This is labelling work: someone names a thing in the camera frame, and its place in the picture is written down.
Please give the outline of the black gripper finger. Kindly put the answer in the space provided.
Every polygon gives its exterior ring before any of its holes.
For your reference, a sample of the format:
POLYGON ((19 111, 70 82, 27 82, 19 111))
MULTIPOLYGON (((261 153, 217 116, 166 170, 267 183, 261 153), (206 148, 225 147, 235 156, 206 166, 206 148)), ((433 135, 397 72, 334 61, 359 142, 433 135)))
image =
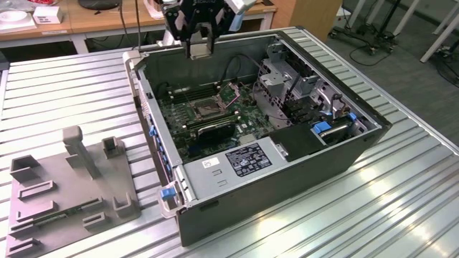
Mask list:
POLYGON ((209 53, 214 53, 214 48, 215 48, 215 40, 217 40, 217 30, 215 30, 215 25, 213 23, 207 24, 207 49, 209 53))
POLYGON ((183 42, 186 44, 186 58, 191 56, 191 38, 194 35, 195 23, 187 23, 183 25, 183 42))

